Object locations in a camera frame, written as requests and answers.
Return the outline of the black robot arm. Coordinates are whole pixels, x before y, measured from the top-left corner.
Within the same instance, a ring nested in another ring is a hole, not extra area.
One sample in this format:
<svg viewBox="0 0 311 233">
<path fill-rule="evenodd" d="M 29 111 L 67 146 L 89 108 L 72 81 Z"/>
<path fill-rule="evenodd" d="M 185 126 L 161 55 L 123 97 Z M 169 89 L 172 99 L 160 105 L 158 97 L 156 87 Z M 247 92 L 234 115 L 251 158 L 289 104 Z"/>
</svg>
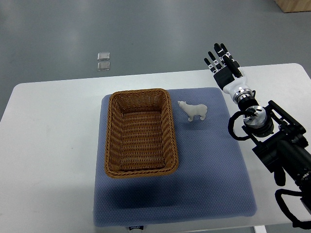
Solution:
<svg viewBox="0 0 311 233">
<path fill-rule="evenodd" d="M 281 187 L 275 192 L 281 211 L 294 228 L 309 230 L 311 222 L 299 220 L 282 198 L 300 197 L 307 211 L 311 210 L 311 154 L 306 150 L 305 128 L 272 100 L 260 106 L 250 89 L 236 91 L 233 101 L 239 111 L 229 119 L 229 134 L 235 140 L 255 143 L 252 151 Z"/>
</svg>

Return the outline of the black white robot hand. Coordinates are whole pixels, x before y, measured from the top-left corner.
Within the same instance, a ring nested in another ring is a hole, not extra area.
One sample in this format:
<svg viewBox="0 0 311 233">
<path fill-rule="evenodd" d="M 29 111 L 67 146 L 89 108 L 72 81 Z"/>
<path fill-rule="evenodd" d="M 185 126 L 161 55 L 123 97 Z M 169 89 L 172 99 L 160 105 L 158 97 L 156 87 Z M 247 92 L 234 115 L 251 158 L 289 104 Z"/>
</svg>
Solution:
<svg viewBox="0 0 311 233">
<path fill-rule="evenodd" d="M 223 43 L 214 44 L 217 57 L 209 51 L 204 62 L 212 72 L 214 80 L 222 91 L 230 94 L 232 98 L 240 95 L 252 96 L 253 91 L 247 85 L 247 77 L 240 64 L 232 57 Z"/>
</svg>

